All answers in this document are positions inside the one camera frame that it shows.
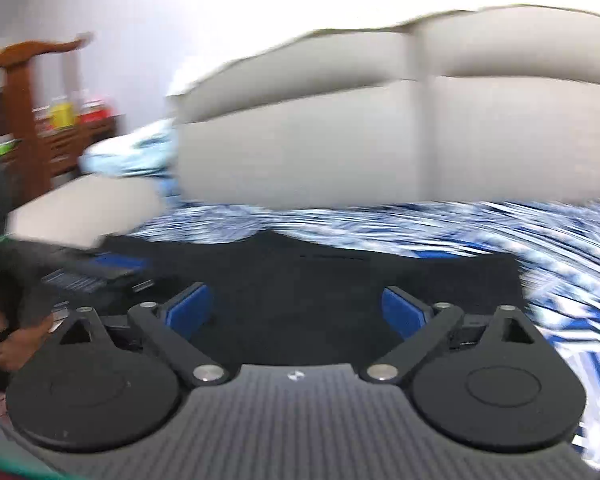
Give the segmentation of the person's hand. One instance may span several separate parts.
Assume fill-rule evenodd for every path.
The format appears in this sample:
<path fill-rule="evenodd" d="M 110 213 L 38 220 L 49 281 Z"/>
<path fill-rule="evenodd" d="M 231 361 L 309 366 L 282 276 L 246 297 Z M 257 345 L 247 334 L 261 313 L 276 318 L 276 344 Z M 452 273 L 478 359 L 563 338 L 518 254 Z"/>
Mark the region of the person's hand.
<path fill-rule="evenodd" d="M 0 369 L 11 373 L 23 367 L 44 344 L 53 324 L 53 315 L 47 315 L 38 324 L 15 330 L 0 342 Z M 0 333 L 6 328 L 5 318 L 0 313 Z"/>

